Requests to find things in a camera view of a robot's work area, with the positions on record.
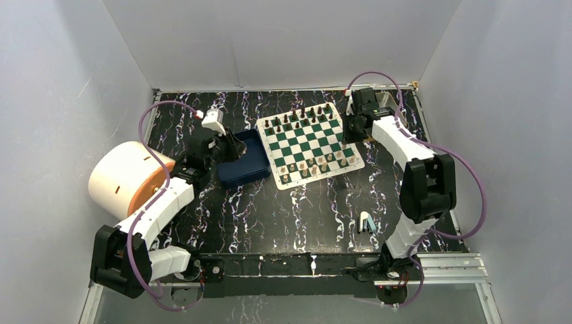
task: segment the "white wall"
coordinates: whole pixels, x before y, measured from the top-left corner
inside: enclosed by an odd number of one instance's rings
[[[0,4],[2,323],[77,323],[96,230],[87,181],[151,90],[101,0]]]
[[[419,80],[460,0],[104,2],[151,87],[221,90]]]
[[[484,178],[490,212],[469,241],[482,253],[505,323],[572,317],[572,4],[463,0],[420,82],[433,141]],[[480,212],[457,181],[465,231]]]

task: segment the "black marble table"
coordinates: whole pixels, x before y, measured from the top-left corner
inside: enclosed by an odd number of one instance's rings
[[[425,139],[413,90],[404,90],[409,130]],[[163,93],[161,100],[177,100],[206,111],[223,108],[223,123],[233,132],[255,127],[261,117],[304,106],[332,102],[344,111],[341,90],[271,92]],[[159,107],[152,123],[149,145],[174,159],[185,150],[199,121],[181,107]],[[292,188],[277,190],[269,178],[226,190],[212,181],[199,197],[184,208],[156,241],[160,247],[182,242],[209,254],[294,254],[377,252],[394,231],[401,215],[398,191],[403,175],[388,152],[376,142],[359,143],[365,168]],[[375,234],[358,234],[360,212],[369,212],[377,225]],[[447,215],[437,229],[455,233]],[[420,251],[465,252],[462,242],[430,234]]]

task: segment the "blue tray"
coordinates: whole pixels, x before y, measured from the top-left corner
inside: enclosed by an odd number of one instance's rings
[[[268,161],[258,131],[245,130],[236,133],[235,136],[246,144],[246,153],[234,162],[218,165],[217,173],[226,189],[264,179],[271,173],[270,161]]]

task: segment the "white cylinder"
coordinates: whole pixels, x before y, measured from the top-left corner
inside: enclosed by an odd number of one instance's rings
[[[169,171],[174,160],[154,151]],[[165,182],[165,172],[140,142],[125,142],[97,163],[89,179],[91,198],[119,220],[137,211]]]

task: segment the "green and white chessboard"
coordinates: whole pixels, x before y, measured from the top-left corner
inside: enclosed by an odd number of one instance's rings
[[[314,116],[310,115],[312,108],[316,115],[314,122]],[[289,111],[256,122],[279,190],[365,166],[354,144],[341,144],[341,118],[332,103],[306,107],[304,118],[301,109],[295,110],[296,118],[293,113]]]

